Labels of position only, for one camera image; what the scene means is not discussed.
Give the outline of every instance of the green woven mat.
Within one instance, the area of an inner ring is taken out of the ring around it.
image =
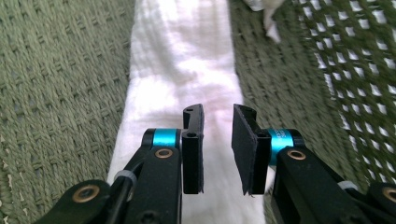
[[[371,164],[356,160],[363,161],[361,151],[349,136],[367,134],[342,129],[342,103],[329,93],[314,42],[297,20],[302,8],[286,2],[276,13],[282,43],[274,45],[264,37],[261,12],[241,0],[230,7],[236,72],[261,126],[300,130],[334,170],[366,188],[368,167],[381,170],[374,157],[364,157]],[[134,1],[124,0],[0,3],[0,222],[32,222],[72,185],[105,178],[128,84],[133,13]],[[389,98],[368,101],[377,100],[391,106]]]
[[[396,183],[396,2],[296,2],[366,182]]]
[[[105,179],[129,73],[131,1],[0,1],[0,223]]]

